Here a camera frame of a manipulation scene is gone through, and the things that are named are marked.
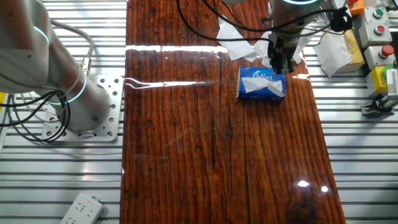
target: metal mounting plate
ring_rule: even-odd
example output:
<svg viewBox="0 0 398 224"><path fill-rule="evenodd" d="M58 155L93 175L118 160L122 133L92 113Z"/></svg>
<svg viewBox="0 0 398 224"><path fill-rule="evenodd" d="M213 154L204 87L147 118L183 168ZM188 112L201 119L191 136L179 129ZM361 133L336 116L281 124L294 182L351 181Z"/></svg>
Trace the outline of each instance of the metal mounting plate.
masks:
<svg viewBox="0 0 398 224"><path fill-rule="evenodd" d="M119 116L124 86L123 77L91 75L90 79L94 83L101 85L109 93L109 96L111 97L111 105L114 106L111 107L108 117L98 125L97 128L83 131L81 133L75 133L67 129L66 135L57 139L57 142L112 142L118 137ZM48 111L55 113L54 108L50 105L48 107ZM45 119L50 121L51 118L53 118L53 115L47 113ZM56 133L60 126L61 122L44 123L42 137L47 138L49 135Z"/></svg>

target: black cable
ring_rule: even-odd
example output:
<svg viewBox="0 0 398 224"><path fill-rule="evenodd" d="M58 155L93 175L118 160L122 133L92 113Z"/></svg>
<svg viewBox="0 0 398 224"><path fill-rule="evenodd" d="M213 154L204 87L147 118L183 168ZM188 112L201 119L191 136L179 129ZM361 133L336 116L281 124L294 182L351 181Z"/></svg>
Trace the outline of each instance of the black cable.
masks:
<svg viewBox="0 0 398 224"><path fill-rule="evenodd" d="M304 29L306 29L306 30L318 31L317 29L311 29L311 28L304 28ZM328 34L334 34L334 35L343 35L343 34L346 33L346 30L345 30L344 32L340 33L340 34L337 34L337 33L335 33L335 32L326 31L326 30L324 30L324 32L326 32L326 33L328 33Z"/></svg>
<svg viewBox="0 0 398 224"><path fill-rule="evenodd" d="M234 41L242 41L242 40L246 40L246 41L251 41L251 40L265 40L268 41L270 43L272 43L272 41L268 38L262 38L262 37L255 37L255 38L235 38L235 39L220 39L220 38L214 38L214 37L208 37L206 35L203 35L199 32L197 32L194 28L192 28L192 26L188 23L188 21L185 19L182 10L181 10L181 5L180 5L180 0L176 0L177 2L177 9L178 9L178 13L180 14L181 20L182 22L186 25L186 27L188 27L188 29L193 32L195 35L204 38L204 39L208 39L208 40L214 40L214 41L222 41L222 42L234 42Z"/></svg>
<svg viewBox="0 0 398 224"><path fill-rule="evenodd" d="M12 105L0 103L0 106L6 107L6 108L7 108L7 107L15 108L15 107L20 107L20 106L27 106L27 105L31 105L31 104L33 104L33 103L36 103L36 102L38 102L38 101L40 101L40 100L43 100L44 98L48 97L49 95L51 95L51 94L53 94L53 93L54 93L54 91L50 91L50 92L44 94L43 96L41 96L40 98L37 98L37 99L32 100L32 101L29 101L29 102L27 102L27 103L12 104Z"/></svg>
<svg viewBox="0 0 398 224"><path fill-rule="evenodd" d="M206 0L202 0L202 1L203 1L203 3L206 4L206 6L207 6L208 9L210 9L214 14L216 14L216 16L218 16L219 18L221 18L221 19L224 20L225 22L231 24L232 26L235 26L235 27L237 27L237 28L240 28L240 29L242 29L242 30L247 30L247 31L251 31L251 32L278 31L280 28L283 28L283 27L285 27L285 26L289 26L289 25L293 24L294 22L301 21L301 20L303 20L303 19L305 19L305 18L307 18L307 17L313 16L313 15L316 15L316 14L320 14L320 13L324 13L324 12L340 12L340 11L342 11L342 10L344 10L344 11L347 10L346 7L342 7L342 8L340 8L340 9L322 9L322 10L318 10L318 11L313 11L313 12L311 12L311 13L308 13L308 14L306 14L306 15L303 15L303 16L300 16L300 17L298 17L298 18L296 18L296 19L293 19L293 20L291 20L291 21L289 21L289 22L286 22L286 23L284 23L284 24L282 24L282 25L275 26L275 27L272 27L272 28L269 28L269 29L253 29L253 28L243 27L243 26L240 26L240 25L238 25L238 24L235 24L235 23L229 21L229 20L228 20L227 18L225 18L223 15L221 15L220 13L218 13Z"/></svg>
<svg viewBox="0 0 398 224"><path fill-rule="evenodd" d="M245 26L238 18L236 18L235 17L235 15L232 13L232 10L228 7L228 5L225 3L225 2L223 2L223 1L221 1L222 3L223 3L223 5L228 9L228 12L231 14L231 16L234 18L234 20L236 21L236 22L238 22L238 23L240 23L242 26L244 26L244 27L247 27L247 26Z"/></svg>
<svg viewBox="0 0 398 224"><path fill-rule="evenodd" d="M15 123L10 122L9 124L0 124L0 127L11 127L11 126L25 123L26 121L30 120L44 106L44 104L46 104L46 102L48 102L51 99L51 97L53 97L55 95L55 92L51 92L51 93L52 94L50 94L50 96L48 96L28 117L26 117L22 121L17 121Z"/></svg>
<svg viewBox="0 0 398 224"><path fill-rule="evenodd" d="M63 96L62 96L62 94L63 94L63 93L62 93L61 91L58 91L58 92L57 92L57 96L58 96L58 98L59 98L59 100L60 100L60 102L61 102L62 110L64 111L65 106L67 107L68 119L66 120L66 123L65 123L65 117L66 117L66 115L65 115L65 112L63 112L63 119L62 119L62 122L61 122L61 126L60 126L60 128L58 129L58 131L57 131L54 135L52 135L52 136L50 136L49 138L46 138L46 139L38 138L38 137L36 137L33 133L31 133L31 132L24 126L23 123L21 124L21 126L22 126L22 127L25 129L25 131L26 131L29 135L31 135L34 139L28 138L28 137L26 136L26 134L21 133L21 132L18 130L18 128L17 128L16 126L14 126L14 129L15 129L23 138L25 138L26 140L29 140L29 141L47 142L47 143L48 143L48 142L54 142L55 140L57 140L58 138L60 138L60 137L63 135L63 133L65 132L65 130L68 128L68 125L69 125L69 122L70 122L70 105L69 105L67 99L65 98L65 95L63 94ZM20 119L20 117L19 117L18 112L17 112L16 110L15 110L14 112L15 112L15 114L16 114L16 117L17 117L18 121L20 121L21 119ZM12 121L10 111L8 111L8 113L9 113L10 120Z"/></svg>

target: white power strip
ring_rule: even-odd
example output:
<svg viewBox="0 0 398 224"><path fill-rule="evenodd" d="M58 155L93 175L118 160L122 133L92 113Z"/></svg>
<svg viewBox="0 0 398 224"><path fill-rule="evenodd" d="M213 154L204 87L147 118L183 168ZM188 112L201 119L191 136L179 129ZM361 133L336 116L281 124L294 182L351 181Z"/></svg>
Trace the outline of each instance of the white power strip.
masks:
<svg viewBox="0 0 398 224"><path fill-rule="evenodd" d="M94 224L103 210L103 204L87 195L80 194L60 224Z"/></svg>

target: tissue box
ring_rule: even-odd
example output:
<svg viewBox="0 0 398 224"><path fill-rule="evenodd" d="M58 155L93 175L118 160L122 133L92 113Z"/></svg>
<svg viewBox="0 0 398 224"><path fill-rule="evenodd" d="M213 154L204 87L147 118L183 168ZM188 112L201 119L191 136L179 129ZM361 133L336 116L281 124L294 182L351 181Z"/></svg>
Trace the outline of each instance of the tissue box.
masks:
<svg viewBox="0 0 398 224"><path fill-rule="evenodd" d="M361 50L359 49L353 31L347 30L346 33L343 34L343 37L346 41L348 53L351 55L352 62L339 68L335 73L355 72L365 64L365 61L363 60Z"/></svg>
<svg viewBox="0 0 398 224"><path fill-rule="evenodd" d="M282 101L285 98L285 75L276 75L269 68L240 66L238 99Z"/></svg>

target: green button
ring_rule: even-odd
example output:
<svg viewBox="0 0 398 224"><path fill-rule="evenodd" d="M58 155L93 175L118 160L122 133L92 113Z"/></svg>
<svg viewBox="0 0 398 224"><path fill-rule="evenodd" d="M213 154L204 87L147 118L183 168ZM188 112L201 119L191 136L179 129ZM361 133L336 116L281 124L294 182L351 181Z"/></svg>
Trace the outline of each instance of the green button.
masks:
<svg viewBox="0 0 398 224"><path fill-rule="evenodd" d="M376 14L379 16L383 15L383 11L381 9L376 9Z"/></svg>

